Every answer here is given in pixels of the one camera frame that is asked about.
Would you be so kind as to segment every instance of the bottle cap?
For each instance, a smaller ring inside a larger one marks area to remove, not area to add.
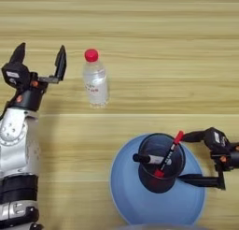
[[[99,55],[96,49],[88,49],[85,51],[85,58],[88,62],[96,62],[98,57]]]

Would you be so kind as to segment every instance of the wood grain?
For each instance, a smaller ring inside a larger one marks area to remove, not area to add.
[[[142,133],[216,126],[238,140],[239,0],[0,0],[0,65],[22,41],[25,64],[47,76],[67,49],[65,81],[40,109],[39,203],[48,229],[113,229],[125,222],[108,189],[117,150]],[[91,109],[81,71],[100,51],[110,102]],[[13,94],[0,79],[0,106]],[[205,174],[208,151],[189,145]],[[237,171],[208,191],[199,225],[238,229]]]

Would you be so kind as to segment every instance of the orange joint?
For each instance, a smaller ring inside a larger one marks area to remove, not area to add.
[[[20,103],[21,101],[22,101],[22,95],[19,95],[19,96],[17,97],[17,102]]]
[[[32,82],[31,82],[31,85],[32,86],[34,86],[34,87],[37,87],[38,86],[38,81],[36,81],[36,80],[33,80]]]
[[[227,157],[226,156],[221,156],[220,157],[220,162],[226,163],[227,162]]]

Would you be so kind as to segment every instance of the marker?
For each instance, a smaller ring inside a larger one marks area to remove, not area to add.
[[[135,153],[133,155],[133,160],[135,162],[142,163],[142,164],[159,165],[162,162],[163,157]],[[170,159],[167,165],[170,165],[171,163],[172,163],[172,160]]]
[[[176,138],[174,139],[174,142],[171,146],[171,148],[169,149],[169,151],[166,153],[166,155],[164,156],[160,166],[158,169],[156,169],[156,171],[154,172],[154,176],[155,177],[163,177],[164,173],[162,172],[165,168],[165,166],[167,165],[168,161],[170,160],[173,152],[175,151],[176,146],[179,144],[179,142],[181,141],[182,137],[183,137],[184,133],[182,131],[179,131],[178,134],[176,135]]]

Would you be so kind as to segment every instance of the black cup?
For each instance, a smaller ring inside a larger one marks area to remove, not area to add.
[[[147,136],[139,146],[139,154],[156,155],[164,157],[173,144],[174,139],[166,134],[152,134]],[[169,191],[184,169],[186,163],[183,147],[178,144],[171,156],[172,163],[164,168],[164,176],[154,176],[157,165],[140,164],[138,168],[139,179],[151,192],[161,194]]]

